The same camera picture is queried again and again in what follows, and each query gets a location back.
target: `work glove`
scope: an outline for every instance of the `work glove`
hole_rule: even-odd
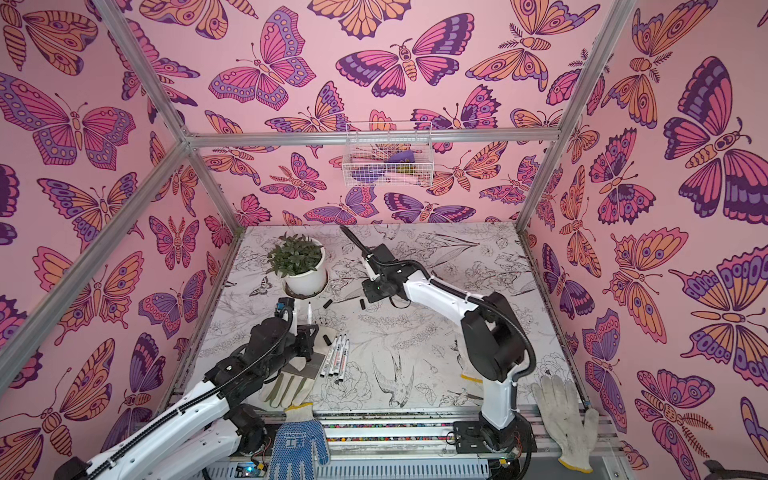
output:
[[[286,409],[286,421],[277,430],[268,480],[313,480],[317,455],[328,463],[328,445],[323,426],[312,415],[312,404]]]
[[[563,451],[560,463],[570,470],[592,473],[589,454],[598,441],[598,411],[587,410],[581,424],[579,396],[571,380],[563,384],[559,376],[543,376],[541,385],[534,383],[532,388],[544,427]]]

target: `white flower pot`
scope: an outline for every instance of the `white flower pot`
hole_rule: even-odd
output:
[[[291,293],[295,293],[304,298],[315,296],[322,292],[323,288],[326,286],[326,281],[328,280],[325,267],[327,257],[326,248],[314,238],[310,237],[310,240],[320,247],[320,251],[323,254],[323,256],[320,257],[320,262],[315,265],[317,270],[310,270],[309,272],[301,273],[299,275],[288,275],[283,278]]]

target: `blue glove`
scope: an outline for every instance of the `blue glove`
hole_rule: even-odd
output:
[[[312,404],[286,409],[286,422],[277,430],[268,480],[313,480],[313,454],[321,465],[328,463],[323,426],[312,415]]]

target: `white glove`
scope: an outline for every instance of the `white glove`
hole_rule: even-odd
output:
[[[570,470],[592,473],[589,454],[598,442],[598,411],[587,410],[581,424],[579,395],[571,380],[563,384],[559,376],[543,376],[541,385],[534,383],[532,388],[544,427],[563,451],[560,463]]]

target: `white wire basket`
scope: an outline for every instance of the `white wire basket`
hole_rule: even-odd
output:
[[[349,122],[341,168],[347,187],[416,185],[431,187],[435,173],[432,124],[416,130],[412,121],[390,121],[387,131],[378,122]]]

